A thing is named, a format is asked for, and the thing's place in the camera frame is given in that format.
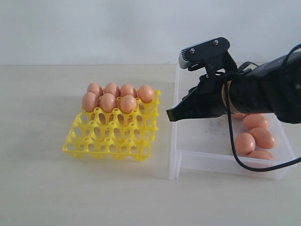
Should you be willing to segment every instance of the white table surface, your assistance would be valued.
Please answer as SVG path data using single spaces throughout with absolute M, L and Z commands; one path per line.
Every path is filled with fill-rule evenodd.
M 282 180 L 182 169 L 167 179 L 175 65 L 1 66 L 1 226 L 298 225 L 301 165 Z M 87 85 L 160 89 L 159 131 L 143 162 L 62 152 Z M 297 155 L 301 125 L 284 125 Z

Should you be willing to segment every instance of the brown egg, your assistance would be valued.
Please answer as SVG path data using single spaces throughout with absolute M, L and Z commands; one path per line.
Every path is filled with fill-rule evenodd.
M 138 96 L 144 103 L 150 103 L 155 98 L 154 90 L 148 86 L 143 85 L 139 88 Z
M 82 99 L 82 105 L 86 112 L 94 111 L 99 106 L 98 97 L 95 93 L 87 92 Z
M 254 137 L 256 145 L 263 149 L 271 149 L 275 146 L 275 138 L 273 134 L 264 128 L 253 128 L 250 134 Z
M 248 129 L 255 127 L 267 129 L 269 127 L 269 121 L 262 114 L 250 114 L 244 118 L 243 125 Z
M 112 93 L 105 93 L 100 99 L 100 107 L 104 112 L 110 113 L 117 108 L 117 99 Z
M 137 107 L 137 102 L 135 97 L 133 97 L 132 95 L 124 96 L 119 104 L 120 110 L 125 114 L 131 113 L 131 111 L 136 107 Z
M 111 82 L 104 88 L 104 93 L 111 93 L 117 98 L 120 96 L 120 89 L 116 83 Z
M 242 119 L 245 117 L 246 114 L 232 114 L 232 117 L 235 119 Z
M 249 133 L 241 133 L 235 138 L 235 149 L 237 155 L 247 156 L 256 147 L 254 137 Z
M 124 97 L 126 95 L 131 95 L 133 97 L 137 97 L 137 91 L 136 89 L 131 85 L 131 84 L 124 84 L 121 88 L 120 88 L 120 96 Z
M 254 159 L 275 160 L 275 157 L 270 152 L 262 149 L 255 149 L 253 152 L 249 153 L 247 157 Z
M 97 83 L 93 82 L 88 86 L 87 92 L 95 93 L 97 97 L 100 97 L 103 95 L 103 88 L 101 88 L 101 86 Z

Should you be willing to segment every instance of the transparent container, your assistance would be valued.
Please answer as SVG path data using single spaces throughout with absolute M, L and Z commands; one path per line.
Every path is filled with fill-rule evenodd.
M 204 69 L 194 72 L 182 70 L 179 65 L 176 70 L 174 106 L 188 94 L 188 90 L 196 86 Z M 269 151 L 275 156 L 275 161 L 240 157 L 240 160 L 251 167 L 269 167 L 290 161 L 295 154 L 289 144 L 280 121 L 274 114 L 265 114 L 269 120 L 269 131 L 275 137 L 276 145 Z M 232 119 L 234 137 L 246 131 L 242 120 Z M 253 172 L 241 167 L 234 159 L 229 136 L 227 116 L 211 119 L 188 119 L 172 123 L 171 151 L 169 159 L 169 179 L 179 177 L 180 168 L 207 170 L 231 174 L 264 178 L 282 178 L 291 167 L 270 172 Z

